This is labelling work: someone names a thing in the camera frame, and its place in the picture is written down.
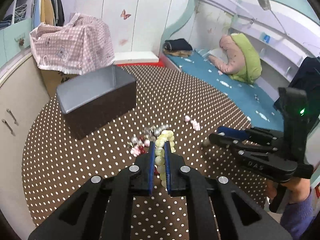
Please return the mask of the purple sleeve forearm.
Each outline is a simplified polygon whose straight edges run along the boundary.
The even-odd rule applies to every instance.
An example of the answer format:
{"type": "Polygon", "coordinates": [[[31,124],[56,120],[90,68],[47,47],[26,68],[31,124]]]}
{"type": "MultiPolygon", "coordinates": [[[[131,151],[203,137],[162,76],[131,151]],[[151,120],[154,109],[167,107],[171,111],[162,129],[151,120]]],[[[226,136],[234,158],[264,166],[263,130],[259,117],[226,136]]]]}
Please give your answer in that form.
{"type": "Polygon", "coordinates": [[[291,235],[292,239],[300,239],[314,222],[312,194],[306,200],[287,204],[280,219],[280,225],[291,235]]]}

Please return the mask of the person's right hand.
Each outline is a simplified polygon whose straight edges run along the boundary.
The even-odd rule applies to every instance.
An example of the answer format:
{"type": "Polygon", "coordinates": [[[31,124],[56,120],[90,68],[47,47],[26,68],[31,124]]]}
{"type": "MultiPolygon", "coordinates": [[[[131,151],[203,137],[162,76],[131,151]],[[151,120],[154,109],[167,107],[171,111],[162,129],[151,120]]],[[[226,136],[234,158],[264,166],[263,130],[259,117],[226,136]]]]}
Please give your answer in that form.
{"type": "MultiPolygon", "coordinates": [[[[310,195],[310,179],[295,177],[282,185],[284,187],[287,187],[291,192],[289,197],[289,204],[303,202],[310,195]]],[[[277,189],[274,186],[274,182],[271,180],[266,181],[266,195],[270,199],[273,199],[277,195],[277,189]]]]}

